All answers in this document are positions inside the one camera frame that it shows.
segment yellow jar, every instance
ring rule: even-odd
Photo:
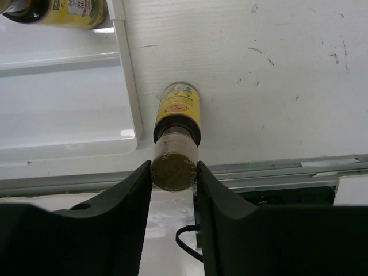
[[[185,82],[169,85],[160,101],[154,129],[151,177],[165,191],[182,191],[197,178],[201,141],[200,96]]]
[[[26,9],[19,11],[17,7],[24,3]],[[23,24],[93,29],[105,20],[106,14],[105,0],[11,0],[3,15]]]

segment jar lid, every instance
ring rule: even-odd
[[[198,148],[193,139],[183,133],[163,135],[155,144],[151,177],[165,191],[182,191],[197,178]]]

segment white surface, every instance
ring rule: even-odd
[[[336,159],[336,160],[301,162],[300,165],[302,165],[303,167],[332,167],[332,166],[341,166],[341,165],[353,164],[353,163],[359,163],[359,160],[355,158],[346,158],[346,159]]]
[[[342,177],[336,190],[334,206],[368,206],[368,177]]]
[[[121,2],[110,1],[116,4],[122,17]],[[143,127],[120,17],[78,30],[0,16],[0,166],[137,147]],[[119,57],[122,66],[115,66]]]
[[[121,66],[103,71],[2,78],[0,163],[132,152],[137,137]]]
[[[136,169],[152,157],[159,97],[175,81],[200,92],[208,165],[368,153],[366,1],[124,0],[124,9],[144,125],[137,150],[21,163],[0,178]]]
[[[18,24],[0,16],[0,70],[118,58],[111,20],[98,30]]]
[[[46,195],[34,198],[0,198],[3,202],[29,202],[47,210],[69,209],[96,194]],[[142,258],[140,276],[203,276],[203,264],[181,250],[175,243],[175,232],[194,224],[191,190],[180,193],[153,191]],[[183,233],[181,239],[196,247],[194,232]]]
[[[109,15],[112,20],[125,20],[124,5],[122,0],[106,0]]]

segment black cable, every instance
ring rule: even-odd
[[[199,254],[196,250],[191,249],[189,246],[187,246],[180,238],[179,235],[184,232],[190,232],[190,231],[198,231],[200,230],[199,225],[187,225],[183,228],[180,228],[177,230],[177,234],[175,235],[175,241],[180,246],[181,249],[183,249],[185,252],[187,252],[190,256],[196,258],[198,261],[203,263],[203,256]]]

